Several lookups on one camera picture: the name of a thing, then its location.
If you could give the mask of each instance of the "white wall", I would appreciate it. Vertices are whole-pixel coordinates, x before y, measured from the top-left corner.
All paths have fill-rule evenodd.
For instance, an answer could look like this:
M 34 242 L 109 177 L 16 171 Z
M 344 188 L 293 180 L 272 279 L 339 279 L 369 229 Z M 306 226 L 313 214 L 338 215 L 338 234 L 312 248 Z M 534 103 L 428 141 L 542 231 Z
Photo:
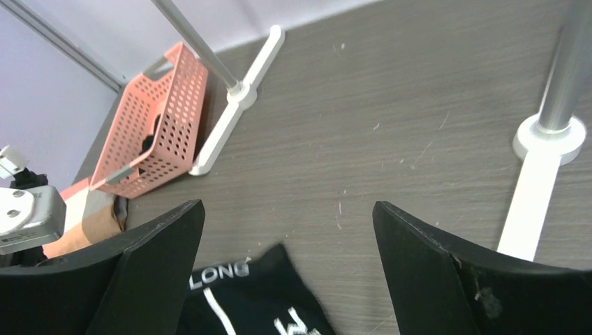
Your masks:
M 376 0 L 173 0 L 214 51 Z M 24 0 L 129 80 L 181 38 L 150 0 Z
M 62 190 L 74 180 L 115 92 L 2 7 L 0 47 L 0 147 L 17 147 L 29 168 Z

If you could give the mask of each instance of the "gray wood floor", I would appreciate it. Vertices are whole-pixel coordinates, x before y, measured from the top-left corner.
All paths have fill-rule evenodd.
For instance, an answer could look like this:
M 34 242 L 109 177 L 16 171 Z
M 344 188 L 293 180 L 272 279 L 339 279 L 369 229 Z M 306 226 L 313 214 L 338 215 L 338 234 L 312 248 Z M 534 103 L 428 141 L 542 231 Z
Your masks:
M 339 333 L 398 334 L 374 202 L 495 248 L 520 168 L 510 141 L 537 111 L 566 2 L 384 1 L 289 31 L 212 172 L 132 201 L 130 226 L 201 198 L 196 267 L 284 241 Z M 243 74 L 261 45 L 221 56 Z M 208 131 L 224 93 L 210 81 Z M 538 262 L 592 266 L 591 143 L 561 169 Z

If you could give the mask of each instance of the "metal pole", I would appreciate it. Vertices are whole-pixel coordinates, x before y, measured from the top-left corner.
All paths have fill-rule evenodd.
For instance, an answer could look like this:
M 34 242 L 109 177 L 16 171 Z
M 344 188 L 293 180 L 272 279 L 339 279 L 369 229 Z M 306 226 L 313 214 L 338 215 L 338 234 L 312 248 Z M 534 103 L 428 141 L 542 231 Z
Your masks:
M 179 34 L 185 38 L 193 50 L 198 53 L 200 61 L 224 81 L 230 93 L 235 93 L 241 89 L 241 84 L 237 78 L 222 64 L 220 59 L 171 0 L 152 0 L 152 3 L 168 19 Z
M 540 108 L 538 127 L 555 133 L 567 128 L 592 61 L 592 1 L 574 0 L 561 34 Z

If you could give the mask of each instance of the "black cloth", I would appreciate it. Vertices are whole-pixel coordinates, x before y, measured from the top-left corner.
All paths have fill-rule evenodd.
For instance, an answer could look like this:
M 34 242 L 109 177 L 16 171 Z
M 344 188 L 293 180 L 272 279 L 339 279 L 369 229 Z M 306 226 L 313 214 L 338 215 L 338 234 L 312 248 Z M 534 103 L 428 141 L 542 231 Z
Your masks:
M 278 244 L 258 260 L 195 270 L 177 334 L 335 335 L 335 331 L 288 252 Z

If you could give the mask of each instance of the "pink laundry basket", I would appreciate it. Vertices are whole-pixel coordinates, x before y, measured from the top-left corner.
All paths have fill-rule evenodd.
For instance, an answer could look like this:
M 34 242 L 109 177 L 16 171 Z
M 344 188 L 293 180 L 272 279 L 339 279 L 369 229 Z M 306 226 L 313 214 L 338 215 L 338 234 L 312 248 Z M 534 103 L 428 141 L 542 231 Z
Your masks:
M 157 70 L 173 67 L 157 80 Z M 205 95 L 207 69 L 178 43 L 126 86 L 90 189 L 133 199 L 188 172 Z M 154 140 L 142 153 L 148 135 Z

